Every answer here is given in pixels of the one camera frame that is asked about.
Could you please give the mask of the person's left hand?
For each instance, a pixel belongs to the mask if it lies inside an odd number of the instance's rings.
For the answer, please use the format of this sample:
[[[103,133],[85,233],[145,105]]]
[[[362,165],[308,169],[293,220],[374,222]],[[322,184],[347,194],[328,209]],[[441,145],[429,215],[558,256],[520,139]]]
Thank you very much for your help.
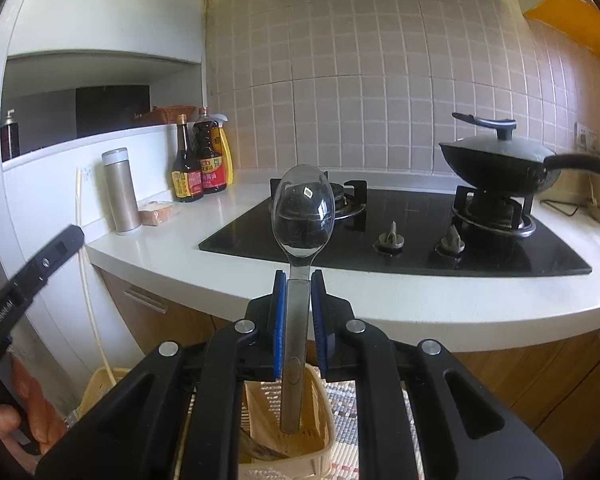
[[[66,434],[67,426],[53,404],[45,399],[38,380],[29,373],[20,359],[12,353],[8,355],[12,388],[23,400],[33,440],[38,442],[41,454],[45,455]],[[28,474],[34,474],[38,458],[26,452],[12,435],[20,428],[21,422],[21,416],[15,408],[0,404],[0,439],[18,464]]]

